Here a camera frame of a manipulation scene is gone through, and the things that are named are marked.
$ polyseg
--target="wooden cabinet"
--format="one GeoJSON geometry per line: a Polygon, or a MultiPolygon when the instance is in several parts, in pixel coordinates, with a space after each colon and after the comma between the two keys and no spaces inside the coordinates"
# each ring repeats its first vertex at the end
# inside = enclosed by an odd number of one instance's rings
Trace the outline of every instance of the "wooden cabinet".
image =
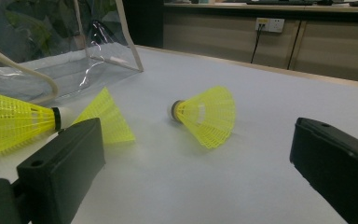
{"type": "Polygon", "coordinates": [[[290,69],[358,81],[358,23],[307,21],[290,69]]]}
{"type": "Polygon", "coordinates": [[[358,81],[358,8],[166,6],[163,48],[249,63],[257,17],[285,22],[261,34],[254,63],[358,81]]]}

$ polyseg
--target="yellow shuttlecock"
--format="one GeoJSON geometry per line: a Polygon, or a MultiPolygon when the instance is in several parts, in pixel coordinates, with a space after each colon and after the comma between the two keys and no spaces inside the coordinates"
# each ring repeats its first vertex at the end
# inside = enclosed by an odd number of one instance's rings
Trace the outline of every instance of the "yellow shuttlecock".
{"type": "Polygon", "coordinates": [[[91,104],[77,117],[74,124],[93,118],[99,118],[101,121],[103,142],[105,144],[135,140],[135,136],[121,115],[107,88],[101,90],[91,104]]]}
{"type": "Polygon", "coordinates": [[[207,148],[219,147],[231,135],[235,103],[228,89],[213,87],[169,108],[170,116],[182,122],[207,148]]]}
{"type": "Polygon", "coordinates": [[[0,154],[31,143],[41,133],[67,126],[65,108],[45,108],[0,95],[0,154]]]}

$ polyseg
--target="electrical socket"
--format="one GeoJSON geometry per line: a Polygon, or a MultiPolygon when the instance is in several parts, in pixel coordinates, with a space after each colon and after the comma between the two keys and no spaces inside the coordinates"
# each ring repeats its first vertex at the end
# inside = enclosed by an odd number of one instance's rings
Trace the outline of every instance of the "electrical socket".
{"type": "Polygon", "coordinates": [[[269,19],[268,31],[281,33],[283,30],[284,19],[269,19]]]}
{"type": "Polygon", "coordinates": [[[257,18],[255,20],[255,29],[258,30],[259,25],[264,24],[264,27],[261,28],[261,31],[268,31],[269,30],[269,18],[257,18]]]}

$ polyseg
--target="white table surface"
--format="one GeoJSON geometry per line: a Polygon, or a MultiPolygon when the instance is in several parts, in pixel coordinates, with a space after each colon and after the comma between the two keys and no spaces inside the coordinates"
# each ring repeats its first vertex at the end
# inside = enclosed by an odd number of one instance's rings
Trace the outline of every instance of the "white table surface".
{"type": "MultiPolygon", "coordinates": [[[[104,82],[137,140],[105,148],[107,164],[73,223],[346,223],[289,154],[298,117],[358,138],[358,87],[138,50],[143,73],[104,82]],[[231,90],[237,120],[227,142],[208,150],[166,109],[215,85],[231,90]]],[[[97,92],[55,104],[79,113],[97,92]]],[[[43,144],[0,158],[0,177],[17,179],[16,166],[43,144]]]]}

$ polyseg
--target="black cable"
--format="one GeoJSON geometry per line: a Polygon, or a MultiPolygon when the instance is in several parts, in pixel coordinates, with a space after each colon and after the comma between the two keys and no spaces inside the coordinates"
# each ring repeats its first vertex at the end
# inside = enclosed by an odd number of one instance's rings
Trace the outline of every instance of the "black cable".
{"type": "Polygon", "coordinates": [[[255,49],[254,49],[254,53],[253,53],[253,55],[252,55],[251,63],[253,63],[253,59],[254,59],[254,57],[255,57],[255,51],[257,50],[258,40],[260,39],[261,30],[263,29],[264,26],[265,26],[264,24],[258,24],[257,37],[256,37],[256,39],[255,39],[255,49]]]}
{"type": "Polygon", "coordinates": [[[295,48],[296,48],[298,34],[300,33],[301,23],[302,23],[302,21],[300,21],[300,23],[298,25],[298,29],[297,29],[297,32],[296,32],[295,43],[293,44],[292,52],[290,53],[289,63],[287,64],[287,67],[286,67],[287,70],[290,70],[290,64],[292,63],[293,54],[295,53],[295,48]]]}

